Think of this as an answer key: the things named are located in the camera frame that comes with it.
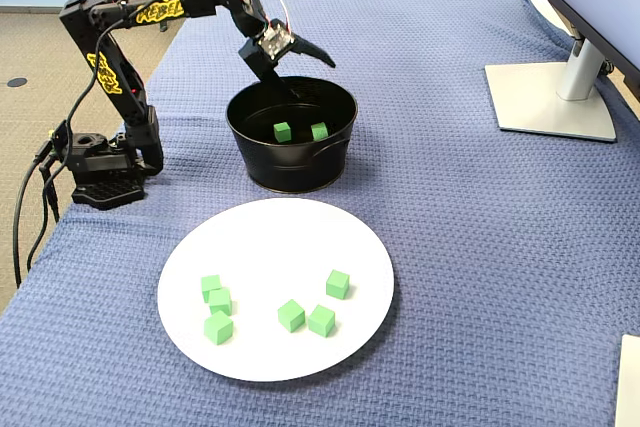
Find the bucket handle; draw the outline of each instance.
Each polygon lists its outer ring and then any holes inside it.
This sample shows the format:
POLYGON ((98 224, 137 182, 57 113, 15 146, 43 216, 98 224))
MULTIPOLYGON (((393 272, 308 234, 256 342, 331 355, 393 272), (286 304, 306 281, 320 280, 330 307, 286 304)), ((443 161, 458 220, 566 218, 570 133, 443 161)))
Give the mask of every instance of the bucket handle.
POLYGON ((322 152, 326 151, 327 149, 330 149, 331 147, 334 147, 338 144, 348 144, 349 141, 351 139, 340 139, 340 140, 334 140, 333 142, 331 142, 330 144, 325 145, 323 148, 321 148, 319 151, 315 152, 312 155, 312 158, 315 158, 316 156, 320 155, 322 152))

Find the black metal bucket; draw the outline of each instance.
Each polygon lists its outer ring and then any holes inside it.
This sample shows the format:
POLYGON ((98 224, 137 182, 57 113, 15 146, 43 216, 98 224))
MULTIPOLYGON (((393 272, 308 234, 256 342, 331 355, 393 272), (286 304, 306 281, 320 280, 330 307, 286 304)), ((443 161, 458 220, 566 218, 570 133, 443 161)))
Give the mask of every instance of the black metal bucket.
POLYGON ((276 192, 301 193, 321 189, 344 170, 351 129, 358 114, 353 96, 326 80, 283 77, 299 96, 291 102, 264 83, 236 95, 227 108, 249 176, 276 192), (274 124, 287 122, 292 140, 279 144, 274 124), (311 125, 324 122, 329 136, 314 141, 311 125))

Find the monitor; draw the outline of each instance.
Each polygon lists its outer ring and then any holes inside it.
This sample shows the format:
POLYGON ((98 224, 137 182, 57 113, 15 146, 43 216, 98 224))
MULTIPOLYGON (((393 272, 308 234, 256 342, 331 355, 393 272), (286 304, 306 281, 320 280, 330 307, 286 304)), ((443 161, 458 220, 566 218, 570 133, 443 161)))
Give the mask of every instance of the monitor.
POLYGON ((611 116, 593 86, 604 58, 640 94, 640 1, 549 0, 580 32, 567 63, 487 66, 500 127, 615 140, 611 116))

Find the blue textured cloth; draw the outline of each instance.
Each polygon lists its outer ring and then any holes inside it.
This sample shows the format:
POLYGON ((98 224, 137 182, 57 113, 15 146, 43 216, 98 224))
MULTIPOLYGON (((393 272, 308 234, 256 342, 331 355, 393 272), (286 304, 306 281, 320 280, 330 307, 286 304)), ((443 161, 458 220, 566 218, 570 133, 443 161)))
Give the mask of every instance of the blue textured cloth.
POLYGON ((202 369, 164 332, 173 248, 274 196, 226 125, 254 79, 221 12, 187 21, 148 84, 166 167, 147 198, 72 206, 0 320, 0 425, 613 425, 621 336, 640 333, 640 125, 617 91, 598 81, 615 144, 501 132, 485 64, 570 47, 528 0, 286 1, 338 67, 290 54, 279 72, 359 103, 344 175, 305 197, 386 245, 381 329, 328 371, 268 385, 202 369))

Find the monitor base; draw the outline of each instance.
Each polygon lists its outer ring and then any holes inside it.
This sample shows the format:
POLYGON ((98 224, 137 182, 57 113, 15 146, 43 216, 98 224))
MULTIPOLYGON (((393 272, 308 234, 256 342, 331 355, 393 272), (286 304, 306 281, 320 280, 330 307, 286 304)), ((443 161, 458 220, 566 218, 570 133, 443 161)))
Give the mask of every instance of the monitor base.
POLYGON ((611 115, 595 87, 581 101, 556 93, 566 67, 566 62, 485 66, 500 129, 615 141, 611 115))

